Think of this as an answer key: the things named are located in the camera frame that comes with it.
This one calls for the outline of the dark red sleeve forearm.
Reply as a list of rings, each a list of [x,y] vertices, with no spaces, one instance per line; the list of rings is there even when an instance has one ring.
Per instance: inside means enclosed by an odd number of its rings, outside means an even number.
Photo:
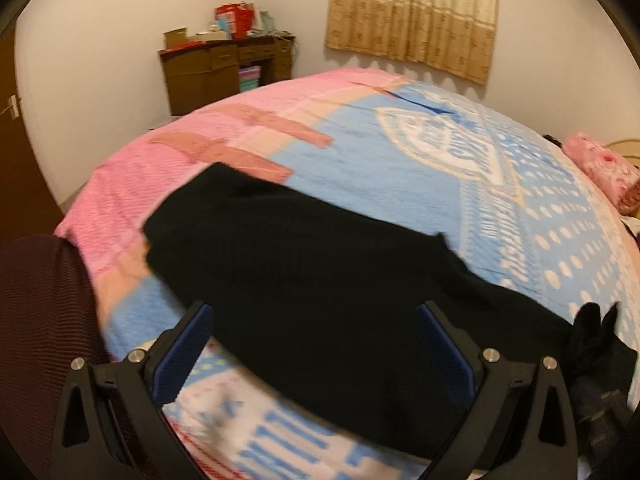
[[[1,429],[38,479],[50,477],[58,399],[70,363],[108,361],[78,249],[37,235],[1,251]]]

